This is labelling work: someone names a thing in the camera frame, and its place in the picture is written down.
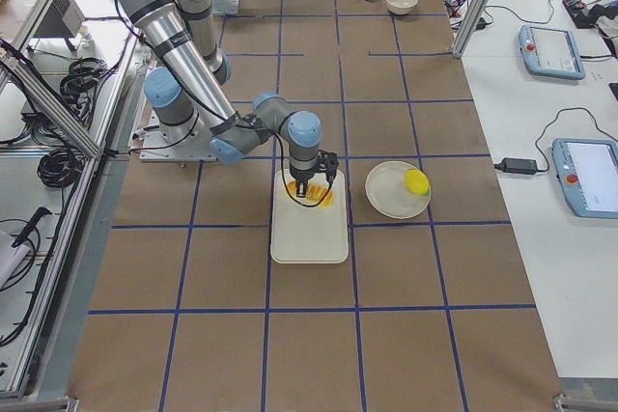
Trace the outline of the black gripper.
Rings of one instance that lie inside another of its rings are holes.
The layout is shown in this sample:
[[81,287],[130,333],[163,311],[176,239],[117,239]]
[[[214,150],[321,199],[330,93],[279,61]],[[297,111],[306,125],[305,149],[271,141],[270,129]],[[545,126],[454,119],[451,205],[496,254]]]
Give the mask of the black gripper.
[[309,180],[315,173],[312,170],[300,170],[297,168],[291,168],[290,173],[295,180],[295,196],[297,198],[305,198]]

